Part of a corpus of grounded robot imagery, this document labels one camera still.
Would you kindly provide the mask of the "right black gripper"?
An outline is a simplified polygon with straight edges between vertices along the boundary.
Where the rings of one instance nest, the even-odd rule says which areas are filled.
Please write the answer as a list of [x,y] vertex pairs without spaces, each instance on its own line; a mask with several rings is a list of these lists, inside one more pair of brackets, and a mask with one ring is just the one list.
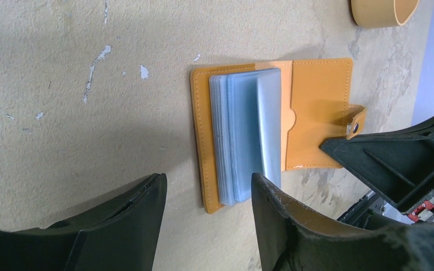
[[361,229],[434,222],[430,202],[415,209],[434,189],[434,116],[393,132],[328,138],[320,149],[382,197],[365,195],[339,222]]

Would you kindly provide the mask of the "orange leather card holder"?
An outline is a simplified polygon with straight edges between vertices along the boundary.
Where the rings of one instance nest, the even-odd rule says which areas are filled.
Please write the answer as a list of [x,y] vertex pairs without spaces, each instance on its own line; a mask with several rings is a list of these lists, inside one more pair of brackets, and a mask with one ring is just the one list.
[[327,138],[351,139],[364,128],[366,107],[349,102],[350,58],[276,60],[200,67],[190,73],[190,93],[203,207],[220,210],[211,120],[211,76],[278,68],[281,70],[281,170],[338,168],[320,145]]

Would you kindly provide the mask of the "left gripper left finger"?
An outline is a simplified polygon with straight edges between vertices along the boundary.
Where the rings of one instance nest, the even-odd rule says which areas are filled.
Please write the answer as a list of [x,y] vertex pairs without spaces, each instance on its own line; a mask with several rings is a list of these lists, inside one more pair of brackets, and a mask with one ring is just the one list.
[[0,270],[152,270],[166,195],[154,173],[48,228],[0,230]]

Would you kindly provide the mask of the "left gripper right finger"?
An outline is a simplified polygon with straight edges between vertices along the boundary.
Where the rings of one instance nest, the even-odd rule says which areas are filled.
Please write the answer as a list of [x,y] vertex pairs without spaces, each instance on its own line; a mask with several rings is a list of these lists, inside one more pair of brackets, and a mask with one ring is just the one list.
[[313,210],[258,173],[251,201],[263,270],[434,270],[434,223],[361,229]]

